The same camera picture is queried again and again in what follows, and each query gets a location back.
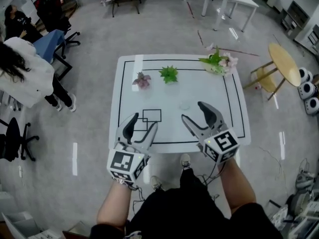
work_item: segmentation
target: blue cloth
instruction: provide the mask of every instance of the blue cloth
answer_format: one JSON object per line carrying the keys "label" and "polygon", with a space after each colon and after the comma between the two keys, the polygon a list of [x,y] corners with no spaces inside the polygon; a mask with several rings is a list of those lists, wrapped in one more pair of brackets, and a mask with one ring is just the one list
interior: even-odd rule
{"label": "blue cloth", "polygon": [[33,43],[33,46],[36,49],[36,53],[50,63],[56,46],[60,45],[62,42],[65,42],[64,32],[56,29],[38,39],[35,43]]}

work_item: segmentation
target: hand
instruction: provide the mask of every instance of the hand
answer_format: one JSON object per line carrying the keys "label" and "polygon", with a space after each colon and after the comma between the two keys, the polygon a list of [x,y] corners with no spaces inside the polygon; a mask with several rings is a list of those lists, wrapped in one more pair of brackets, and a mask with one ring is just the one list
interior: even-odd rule
{"label": "hand", "polygon": [[21,35],[20,35],[20,38],[23,38],[25,35],[27,34],[27,32],[24,30],[22,31]]}

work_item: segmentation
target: gray floor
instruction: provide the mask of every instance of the gray floor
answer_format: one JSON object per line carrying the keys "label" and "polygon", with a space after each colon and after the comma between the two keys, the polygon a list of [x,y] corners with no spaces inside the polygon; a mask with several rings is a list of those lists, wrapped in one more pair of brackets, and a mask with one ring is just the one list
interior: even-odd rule
{"label": "gray floor", "polygon": [[[19,116],[21,123],[31,122],[30,135],[40,136],[40,141],[30,144],[37,162],[0,160],[0,179],[3,188],[16,197],[19,207],[30,211],[43,228],[69,229],[79,220],[89,225],[95,223],[111,183],[106,171],[108,131],[113,81],[120,56],[208,54],[205,47],[214,42],[223,49],[254,54],[231,52],[239,58],[237,68],[244,85],[250,81],[250,71],[270,60],[268,44],[278,41],[298,66],[319,73],[313,57],[287,39],[273,20],[274,14],[263,3],[245,33],[240,31],[249,13],[244,6],[237,7],[232,19],[225,17],[218,32],[212,30],[221,0],[210,3],[206,17],[201,16],[203,0],[189,0],[194,17],[183,0],[143,0],[140,15],[130,3],[123,3],[116,8],[114,18],[111,7],[103,7],[99,0],[81,0],[81,5],[71,23],[73,30],[81,32],[77,39],[82,44],[68,49],[67,61],[73,69],[62,81],[77,96],[77,111],[72,114],[64,108],[58,113],[46,101],[21,113],[1,109],[2,118]],[[229,28],[234,29],[237,39]],[[249,88],[244,93],[252,142],[240,148],[240,167],[258,202],[269,214],[274,210],[267,205],[270,198],[283,204],[294,192],[302,159],[306,157],[315,171],[319,149],[317,118],[306,115],[297,89],[288,83],[277,94],[278,109],[274,99],[268,102],[263,91]],[[284,160],[281,160],[280,132],[285,134]],[[78,143],[78,176],[72,174],[74,142]],[[211,160],[200,153],[191,157],[196,174],[210,173]],[[151,160],[154,173],[178,185],[178,159],[179,155],[154,158]],[[19,165],[22,178],[18,175]],[[150,186],[142,182],[140,186],[146,197],[151,192]],[[218,179],[209,186],[209,191],[221,195],[216,203],[229,216]],[[136,199],[138,194],[134,192],[133,200]]]}

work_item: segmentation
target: woman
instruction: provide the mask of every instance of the woman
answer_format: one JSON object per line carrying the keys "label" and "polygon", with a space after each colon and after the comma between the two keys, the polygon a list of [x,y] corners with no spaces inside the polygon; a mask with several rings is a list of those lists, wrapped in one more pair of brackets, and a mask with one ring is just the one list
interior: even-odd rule
{"label": "woman", "polygon": [[18,11],[15,5],[9,5],[4,11],[4,16],[6,40],[16,36],[34,43],[42,37],[42,34],[31,23],[31,19],[22,11]]}
{"label": "woman", "polygon": [[61,86],[53,67],[36,54],[34,46],[18,37],[0,43],[0,88],[31,108],[45,98],[58,111],[60,100],[76,110],[76,98]]}

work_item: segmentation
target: sneaker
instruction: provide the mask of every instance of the sneaker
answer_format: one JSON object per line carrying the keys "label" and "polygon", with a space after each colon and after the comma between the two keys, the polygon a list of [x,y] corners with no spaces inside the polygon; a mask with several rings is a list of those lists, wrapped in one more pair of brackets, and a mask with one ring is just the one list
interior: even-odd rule
{"label": "sneaker", "polygon": [[184,153],[180,157],[180,164],[183,169],[188,169],[190,168],[190,156],[187,153]]}
{"label": "sneaker", "polygon": [[152,186],[154,191],[156,191],[158,189],[163,189],[162,183],[157,176],[151,177],[151,186]]}
{"label": "sneaker", "polygon": [[75,105],[76,97],[75,97],[74,94],[70,93],[70,98],[72,99],[72,105],[69,107],[69,109],[70,109],[71,112],[75,112],[75,110],[76,110],[76,105]]}
{"label": "sneaker", "polygon": [[62,110],[62,105],[60,104],[60,99],[57,99],[57,101],[58,101],[58,105],[55,108],[59,112]]}

